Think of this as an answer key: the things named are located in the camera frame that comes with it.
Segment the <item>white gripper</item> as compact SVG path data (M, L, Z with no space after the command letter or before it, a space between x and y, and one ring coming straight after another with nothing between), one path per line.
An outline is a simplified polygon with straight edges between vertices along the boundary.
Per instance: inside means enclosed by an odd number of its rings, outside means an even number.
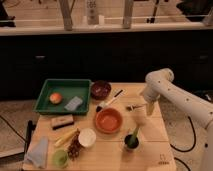
M150 116L154 110L154 102L156 102L160 98L160 94L154 89L146 86L140 93L140 95L147 102L146 104L146 112L147 115Z

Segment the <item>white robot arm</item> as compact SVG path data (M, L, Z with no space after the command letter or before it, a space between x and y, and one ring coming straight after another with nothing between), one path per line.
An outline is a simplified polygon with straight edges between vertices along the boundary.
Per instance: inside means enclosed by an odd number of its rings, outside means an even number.
M145 100L147 113L153 112L154 103L163 95L192 117L207 131L200 171L213 171L213 104L175 86L173 80L174 73L169 68L149 72L146 75L146 86L141 95Z

